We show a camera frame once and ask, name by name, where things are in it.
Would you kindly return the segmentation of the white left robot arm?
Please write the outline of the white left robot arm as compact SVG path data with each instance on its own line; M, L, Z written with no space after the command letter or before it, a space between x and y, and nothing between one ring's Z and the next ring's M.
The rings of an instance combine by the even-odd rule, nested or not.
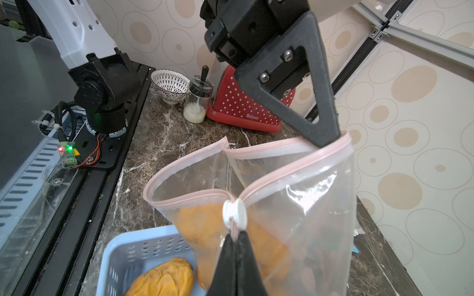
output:
M121 133L140 88L126 53L86 1L31 1L78 86L92 133ZM307 1L205 1L208 49L235 70L241 91L208 116L246 126L281 120L318 148L348 139L338 123L325 48Z

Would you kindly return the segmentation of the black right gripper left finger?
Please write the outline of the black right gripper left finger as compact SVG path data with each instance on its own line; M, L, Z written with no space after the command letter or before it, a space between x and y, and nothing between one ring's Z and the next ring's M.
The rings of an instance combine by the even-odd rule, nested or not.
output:
M207 296L235 296L237 294L237 245L230 234L224 240L216 270Z

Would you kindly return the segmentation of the clear pink zipper bag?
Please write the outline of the clear pink zipper bag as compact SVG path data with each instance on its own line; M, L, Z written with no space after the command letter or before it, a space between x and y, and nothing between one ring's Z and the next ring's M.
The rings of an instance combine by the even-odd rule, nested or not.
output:
M289 296L343 296L356 226L347 134L324 148L291 138L233 149L222 138L158 171L143 197L172 224L183 208L222 204L233 237L255 220L288 247Z

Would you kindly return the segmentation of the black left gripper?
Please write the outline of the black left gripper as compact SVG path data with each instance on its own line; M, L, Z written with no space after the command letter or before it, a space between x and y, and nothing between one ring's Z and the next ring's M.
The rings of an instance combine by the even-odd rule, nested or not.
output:
M237 68L242 91L318 148L340 138L327 58L307 1L204 1L200 17L209 51ZM319 111L317 123L282 102L285 91L306 75Z

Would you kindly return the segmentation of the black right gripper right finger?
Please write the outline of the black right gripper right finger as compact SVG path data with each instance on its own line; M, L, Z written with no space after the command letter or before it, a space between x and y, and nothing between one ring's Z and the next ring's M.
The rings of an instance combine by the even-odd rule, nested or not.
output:
M247 232L239 233L237 242L237 296L267 296Z

